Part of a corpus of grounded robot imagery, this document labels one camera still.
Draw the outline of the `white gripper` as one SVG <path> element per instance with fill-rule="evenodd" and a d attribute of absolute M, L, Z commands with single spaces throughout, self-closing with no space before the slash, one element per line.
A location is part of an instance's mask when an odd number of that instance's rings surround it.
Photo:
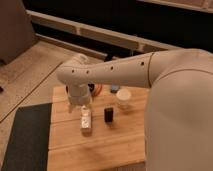
<path fill-rule="evenodd" d="M 86 84 L 68 86 L 67 96 L 70 103 L 69 112 L 72 112 L 77 106 L 90 104 L 91 93 Z"/>

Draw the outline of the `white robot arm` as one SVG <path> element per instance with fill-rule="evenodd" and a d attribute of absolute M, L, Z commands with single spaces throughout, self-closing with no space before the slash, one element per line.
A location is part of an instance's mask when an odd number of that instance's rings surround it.
<path fill-rule="evenodd" d="M 78 54 L 57 77 L 76 105 L 89 102 L 90 83 L 147 88 L 146 171 L 213 171 L 213 52 L 176 49 L 98 64 Z"/>

